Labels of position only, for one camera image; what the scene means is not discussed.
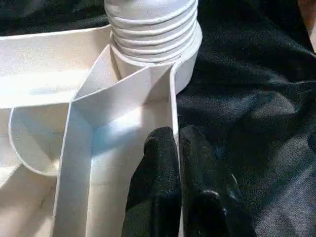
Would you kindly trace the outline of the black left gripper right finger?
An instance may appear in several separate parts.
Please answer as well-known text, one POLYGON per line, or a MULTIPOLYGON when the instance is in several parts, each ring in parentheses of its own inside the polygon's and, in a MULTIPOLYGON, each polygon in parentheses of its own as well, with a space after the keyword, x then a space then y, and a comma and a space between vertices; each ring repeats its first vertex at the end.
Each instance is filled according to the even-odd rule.
POLYGON ((186 237, 254 237, 237 181, 195 126, 179 132, 186 237))

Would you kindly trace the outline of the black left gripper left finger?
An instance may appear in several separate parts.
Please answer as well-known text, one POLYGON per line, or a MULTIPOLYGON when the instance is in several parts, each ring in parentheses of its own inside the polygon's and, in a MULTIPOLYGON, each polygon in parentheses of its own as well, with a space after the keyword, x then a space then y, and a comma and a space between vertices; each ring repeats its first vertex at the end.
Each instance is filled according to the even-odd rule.
POLYGON ((177 148, 170 127, 153 130, 129 185, 124 237, 176 237, 181 215, 177 148))

